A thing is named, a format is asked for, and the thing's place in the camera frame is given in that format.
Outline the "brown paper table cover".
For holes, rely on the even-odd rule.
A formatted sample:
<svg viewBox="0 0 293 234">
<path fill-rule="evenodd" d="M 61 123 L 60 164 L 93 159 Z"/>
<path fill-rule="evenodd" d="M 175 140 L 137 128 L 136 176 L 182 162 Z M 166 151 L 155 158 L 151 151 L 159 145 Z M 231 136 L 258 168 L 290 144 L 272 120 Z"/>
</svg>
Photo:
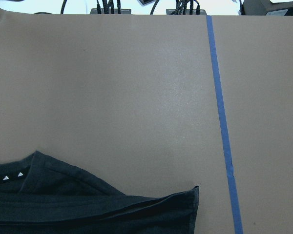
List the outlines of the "brown paper table cover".
<svg viewBox="0 0 293 234">
<path fill-rule="evenodd" d="M 0 10 L 0 163 L 129 195 L 199 185 L 198 234 L 293 234 L 293 17 Z"/>
</svg>

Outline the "black printed t-shirt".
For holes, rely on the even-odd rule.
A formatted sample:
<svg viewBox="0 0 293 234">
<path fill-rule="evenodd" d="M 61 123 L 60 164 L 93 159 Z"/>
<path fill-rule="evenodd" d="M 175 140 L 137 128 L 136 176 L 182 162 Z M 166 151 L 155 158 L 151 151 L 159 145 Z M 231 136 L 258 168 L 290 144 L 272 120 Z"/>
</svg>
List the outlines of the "black printed t-shirt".
<svg viewBox="0 0 293 234">
<path fill-rule="evenodd" d="M 192 234 L 198 203 L 198 186 L 126 195 L 38 151 L 0 164 L 0 234 Z"/>
</svg>

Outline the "black usb hub left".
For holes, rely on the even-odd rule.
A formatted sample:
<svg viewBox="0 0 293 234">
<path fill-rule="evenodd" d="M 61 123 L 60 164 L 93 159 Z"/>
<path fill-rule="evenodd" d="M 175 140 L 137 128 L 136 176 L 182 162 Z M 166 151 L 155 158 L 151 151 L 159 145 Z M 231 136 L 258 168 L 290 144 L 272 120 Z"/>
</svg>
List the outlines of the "black usb hub left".
<svg viewBox="0 0 293 234">
<path fill-rule="evenodd" d="M 123 9 L 123 8 L 121 8 L 120 12 L 121 12 L 121 15 L 130 15 L 131 14 L 131 9 Z M 99 11 L 98 11 L 98 8 L 92 8 L 91 11 L 90 11 L 90 14 L 94 14 L 94 15 L 96 15 L 96 14 L 104 14 L 104 13 L 105 12 L 104 12 L 103 8 L 101 8 Z M 118 9 L 114 9 L 113 12 L 112 12 L 111 8 L 109 8 L 108 13 L 109 14 L 113 13 L 113 14 L 117 15 L 118 14 Z"/>
</svg>

